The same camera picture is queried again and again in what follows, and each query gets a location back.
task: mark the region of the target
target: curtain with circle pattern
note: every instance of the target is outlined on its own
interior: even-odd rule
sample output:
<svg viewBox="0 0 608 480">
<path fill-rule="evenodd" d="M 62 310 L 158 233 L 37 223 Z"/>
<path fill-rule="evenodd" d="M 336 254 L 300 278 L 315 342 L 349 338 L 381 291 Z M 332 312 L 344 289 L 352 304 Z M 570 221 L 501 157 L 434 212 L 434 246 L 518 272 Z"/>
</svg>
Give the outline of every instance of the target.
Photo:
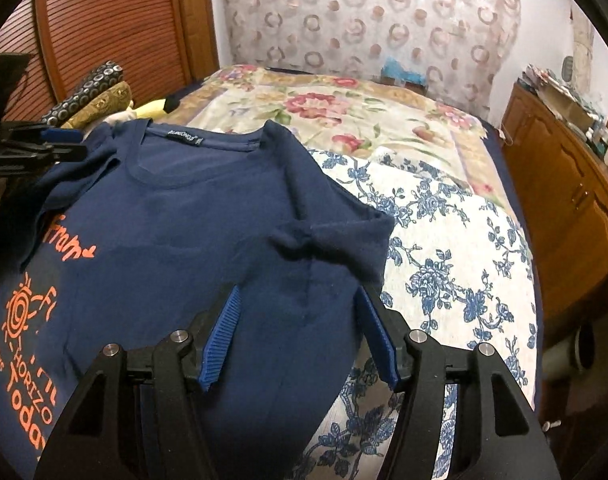
<svg viewBox="0 0 608 480">
<path fill-rule="evenodd" d="M 429 97 L 485 117 L 513 46 L 520 0 L 225 0 L 236 63 L 355 78 L 387 57 L 424 74 Z"/>
</svg>

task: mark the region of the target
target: black patterned fabric roll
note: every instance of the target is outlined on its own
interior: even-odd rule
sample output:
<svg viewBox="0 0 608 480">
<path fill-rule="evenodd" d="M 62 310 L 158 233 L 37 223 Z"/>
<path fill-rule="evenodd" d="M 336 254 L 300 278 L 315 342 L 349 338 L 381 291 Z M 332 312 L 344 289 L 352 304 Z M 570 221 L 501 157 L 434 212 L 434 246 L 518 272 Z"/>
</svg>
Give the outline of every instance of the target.
<svg viewBox="0 0 608 480">
<path fill-rule="evenodd" d="M 124 70 L 113 61 L 107 61 L 92 70 L 76 88 L 73 95 L 51 108 L 40 122 L 49 126 L 62 126 L 102 92 L 124 79 Z"/>
</svg>

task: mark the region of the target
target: white wall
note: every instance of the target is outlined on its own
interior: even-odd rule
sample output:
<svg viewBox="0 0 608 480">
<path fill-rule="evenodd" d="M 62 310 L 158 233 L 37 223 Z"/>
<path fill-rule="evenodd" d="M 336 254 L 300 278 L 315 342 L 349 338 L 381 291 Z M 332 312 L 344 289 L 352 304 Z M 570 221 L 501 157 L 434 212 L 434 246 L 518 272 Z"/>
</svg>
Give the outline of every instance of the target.
<svg viewBox="0 0 608 480">
<path fill-rule="evenodd" d="M 529 63 L 561 75 L 562 62 L 573 55 L 571 0 L 522 0 L 522 22 L 509 57 L 493 83 L 488 121 L 499 126 L 513 83 Z M 601 96 L 598 107 L 608 117 L 608 48 L 596 32 L 593 41 L 591 91 Z"/>
<path fill-rule="evenodd" d="M 233 55 L 230 51 L 230 40 L 228 30 L 226 30 L 226 18 L 224 17 L 224 0 L 212 0 L 213 2 L 213 22 L 215 24 L 215 41 L 218 46 L 218 58 L 220 66 L 233 63 Z"/>
</svg>

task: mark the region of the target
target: wooden dresser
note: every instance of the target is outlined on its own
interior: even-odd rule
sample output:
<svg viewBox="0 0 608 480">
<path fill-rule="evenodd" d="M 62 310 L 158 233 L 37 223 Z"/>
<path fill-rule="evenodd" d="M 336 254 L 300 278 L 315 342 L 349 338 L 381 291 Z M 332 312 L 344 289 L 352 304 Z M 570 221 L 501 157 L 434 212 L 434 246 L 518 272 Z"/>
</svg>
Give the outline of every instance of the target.
<svg viewBox="0 0 608 480">
<path fill-rule="evenodd" d="M 559 338 L 607 308 L 597 291 L 608 288 L 608 168 L 518 84 L 503 129 L 540 277 L 545 338 Z"/>
</svg>

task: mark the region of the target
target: white cylindrical object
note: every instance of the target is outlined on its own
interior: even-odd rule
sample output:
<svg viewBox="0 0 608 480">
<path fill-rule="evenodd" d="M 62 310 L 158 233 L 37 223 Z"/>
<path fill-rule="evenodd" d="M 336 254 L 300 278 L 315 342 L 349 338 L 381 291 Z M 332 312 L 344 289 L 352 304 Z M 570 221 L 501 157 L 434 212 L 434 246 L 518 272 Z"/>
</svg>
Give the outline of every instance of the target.
<svg viewBox="0 0 608 480">
<path fill-rule="evenodd" d="M 590 323 L 586 323 L 575 333 L 544 352 L 542 377 L 545 381 L 557 381 L 584 373 L 593 366 L 594 358 L 593 327 Z"/>
</svg>

